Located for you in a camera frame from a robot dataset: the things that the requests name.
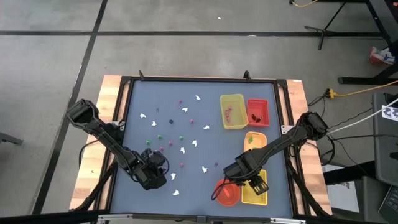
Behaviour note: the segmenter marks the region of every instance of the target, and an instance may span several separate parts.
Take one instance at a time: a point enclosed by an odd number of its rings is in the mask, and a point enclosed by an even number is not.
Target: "yellow bin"
[[[262,148],[267,144],[267,137],[265,134],[250,131],[246,133],[244,137],[244,147],[243,152],[249,149]],[[261,170],[259,176],[267,183],[267,172]],[[249,182],[245,182],[245,186],[242,187],[242,203],[248,203],[253,205],[267,205],[268,192],[261,195],[256,195],[254,190],[250,187]]]
[[[248,125],[248,114],[242,94],[221,95],[220,105],[225,129],[241,129]]]

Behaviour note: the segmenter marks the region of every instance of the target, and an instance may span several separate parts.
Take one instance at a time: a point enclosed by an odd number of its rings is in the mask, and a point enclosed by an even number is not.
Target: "blue table surface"
[[[244,96],[245,104],[248,98],[268,100],[269,127],[224,129],[220,96],[235,93]],[[182,108],[188,108],[188,111],[184,113]],[[166,175],[167,183],[151,190],[144,190],[119,170],[111,212],[292,218],[282,152],[272,156],[263,166],[269,186],[267,206],[239,201],[233,207],[224,207],[210,200],[217,181],[224,177],[223,168],[243,152],[245,134],[261,132],[271,142],[280,136],[279,129],[274,89],[270,83],[135,81],[123,145],[140,153],[147,148],[146,140],[152,142],[152,150],[165,147],[163,153],[170,162],[170,170]],[[163,139],[157,139],[158,134],[163,135]],[[192,144],[193,140],[197,140],[197,147]],[[185,148],[185,154],[180,152],[181,147]],[[185,165],[183,168],[180,168],[181,162]],[[203,173],[202,166],[208,168],[207,173]],[[171,173],[176,174],[174,180],[171,180]],[[180,195],[173,196],[176,190]]]

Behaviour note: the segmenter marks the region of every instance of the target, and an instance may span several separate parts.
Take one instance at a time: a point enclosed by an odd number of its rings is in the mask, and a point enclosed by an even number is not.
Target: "concrete floor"
[[[396,23],[382,5],[374,7],[390,35]],[[100,0],[0,2],[0,30],[86,30],[95,23]],[[100,30],[217,30],[305,32],[323,27],[339,4],[306,8],[281,0],[115,0],[109,1]],[[377,31],[364,5],[347,4],[330,27],[335,31]],[[55,132],[76,80],[89,37],[0,36],[0,131],[24,139],[0,144],[0,216],[30,210]],[[332,38],[317,50],[309,37],[97,37],[78,98],[97,100],[103,75],[178,75],[293,78],[304,82],[310,101],[326,88],[338,93],[367,86],[339,85],[337,77],[371,77],[384,67],[368,64],[381,39]],[[396,87],[381,91],[395,92]],[[334,125],[369,108],[371,93],[326,101],[325,121]],[[311,108],[321,112],[322,103]],[[336,134],[372,133],[371,121]],[[78,173],[78,151],[87,135],[68,130],[43,212],[67,211]],[[372,139],[343,142],[356,162],[373,158]],[[329,150],[325,140],[318,142]],[[336,146],[335,162],[353,164]]]

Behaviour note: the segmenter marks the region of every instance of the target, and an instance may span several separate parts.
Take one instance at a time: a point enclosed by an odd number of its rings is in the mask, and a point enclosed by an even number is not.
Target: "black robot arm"
[[[251,149],[236,157],[233,164],[224,168],[224,174],[231,182],[248,180],[255,193],[260,195],[268,190],[266,183],[258,176],[268,158],[291,145],[301,146],[308,139],[318,140],[326,135],[327,130],[328,126],[317,113],[304,113],[296,126],[280,138],[261,149]]]
[[[80,100],[67,110],[71,124],[95,136],[115,156],[118,165],[132,179],[135,176],[146,190],[157,189],[166,183],[161,166],[166,158],[159,152],[146,149],[140,155],[122,147],[123,132],[113,123],[104,123],[98,117],[98,108],[89,100]]]

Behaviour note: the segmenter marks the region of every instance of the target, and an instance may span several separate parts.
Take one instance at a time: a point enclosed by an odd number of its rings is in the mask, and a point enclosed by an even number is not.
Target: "white cable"
[[[395,102],[398,102],[398,98],[397,98],[396,100],[394,100],[393,102],[389,103],[386,107],[393,105]],[[330,131],[327,135],[333,134],[333,133],[335,133],[335,132],[337,132],[337,131],[341,131],[341,130],[343,130],[343,129],[345,129],[345,128],[349,128],[349,127],[351,127],[351,126],[354,126],[355,124],[359,124],[360,122],[362,122],[362,121],[364,121],[364,120],[366,120],[366,119],[369,119],[369,118],[373,117],[374,115],[380,113],[382,110],[383,110],[383,107],[382,107],[381,109],[379,109],[378,111],[376,111],[374,114],[371,114],[371,115],[365,117],[364,119],[362,119],[362,120],[360,120],[360,121],[357,121],[357,122],[355,122],[355,123],[349,124],[349,125],[344,126],[344,127],[342,127],[342,128],[338,128],[338,129],[336,129],[336,130],[334,130],[334,131]]]

